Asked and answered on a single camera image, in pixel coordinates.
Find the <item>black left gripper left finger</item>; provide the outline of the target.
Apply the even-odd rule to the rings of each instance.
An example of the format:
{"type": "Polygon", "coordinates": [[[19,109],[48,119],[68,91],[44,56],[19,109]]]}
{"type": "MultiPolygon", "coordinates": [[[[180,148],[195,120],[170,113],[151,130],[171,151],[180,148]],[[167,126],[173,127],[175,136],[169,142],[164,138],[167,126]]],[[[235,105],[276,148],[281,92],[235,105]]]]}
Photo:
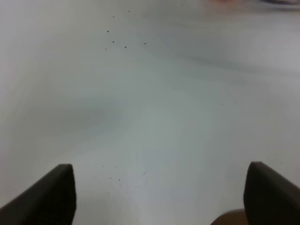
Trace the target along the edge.
{"type": "Polygon", "coordinates": [[[2,225],[71,225],[76,211],[73,166],[59,164],[1,207],[2,225]]]}

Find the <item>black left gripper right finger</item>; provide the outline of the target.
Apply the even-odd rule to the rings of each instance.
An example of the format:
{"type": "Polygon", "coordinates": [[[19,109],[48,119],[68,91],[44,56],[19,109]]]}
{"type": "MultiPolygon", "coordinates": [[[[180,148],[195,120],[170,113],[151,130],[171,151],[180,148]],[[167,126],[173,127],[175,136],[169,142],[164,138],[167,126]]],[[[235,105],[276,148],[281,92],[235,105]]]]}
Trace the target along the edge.
{"type": "Polygon", "coordinates": [[[300,224],[300,188],[262,162],[249,165],[243,202],[250,225],[300,224]]]}

